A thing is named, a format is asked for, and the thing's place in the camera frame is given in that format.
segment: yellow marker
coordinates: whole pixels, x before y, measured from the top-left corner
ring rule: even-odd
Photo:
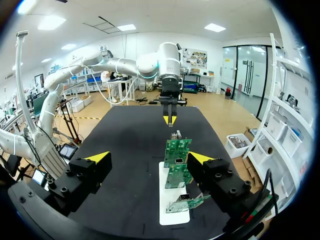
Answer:
[[[177,116],[172,116],[172,125],[175,123]]]
[[[98,163],[101,159],[103,159],[107,154],[109,153],[109,151],[97,154],[97,155],[93,155],[93,156],[89,156],[86,157],[85,159],[90,159],[91,161],[95,161],[96,163]]]
[[[208,160],[216,160],[216,158],[201,155],[201,154],[193,152],[193,151],[190,151],[189,153],[192,154],[199,161],[199,163],[201,163],[202,165],[204,164],[204,162],[206,162]]]
[[[163,116],[165,123],[168,125],[169,122],[169,116]]]

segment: doorway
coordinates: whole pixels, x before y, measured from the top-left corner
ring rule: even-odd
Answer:
[[[238,68],[233,100],[255,117],[263,100],[267,74],[265,46],[239,46]]]

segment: black table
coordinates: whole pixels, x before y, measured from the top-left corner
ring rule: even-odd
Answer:
[[[101,232],[137,238],[200,240],[222,233],[229,216],[211,198],[190,211],[190,222],[159,224],[159,162],[172,132],[180,130],[183,138],[192,139],[191,151],[231,162],[196,107],[178,107],[170,128],[162,113],[161,106],[116,106],[103,117],[74,158],[110,151],[113,168],[97,194],[90,194],[69,218]],[[194,198],[200,193],[195,181],[186,189]]]

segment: small display screen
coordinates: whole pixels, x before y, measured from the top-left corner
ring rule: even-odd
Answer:
[[[44,180],[45,180],[45,177],[46,177],[46,173],[45,173],[45,172],[36,169],[36,170],[34,171],[34,174],[33,174],[33,176],[32,176],[32,179],[33,179],[36,183],[42,185],[42,183],[43,183]]]
[[[65,157],[66,159],[70,159],[75,148],[72,146],[65,145],[63,148],[60,150],[60,155]]]

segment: cable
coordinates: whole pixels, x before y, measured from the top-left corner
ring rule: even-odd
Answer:
[[[276,193],[275,193],[275,188],[274,188],[274,181],[272,179],[272,174],[270,172],[270,185],[271,185],[271,192],[272,192],[272,200],[273,200],[273,204],[274,204],[274,210],[275,210],[275,215],[278,215],[278,205],[277,205],[277,199],[276,199]]]
[[[270,173],[271,173],[271,170],[269,168],[266,171],[265,179],[264,179],[264,182],[263,182],[263,186],[262,186],[261,191],[259,192],[258,197],[253,202],[251,208],[243,215],[243,217],[241,218],[241,222],[245,222],[247,220],[247,218],[250,216],[250,214],[256,209],[258,204],[261,202],[262,197],[263,197],[263,195],[265,194],[265,192],[267,190],[267,185],[268,185],[268,181],[269,181],[269,178],[270,178]]]

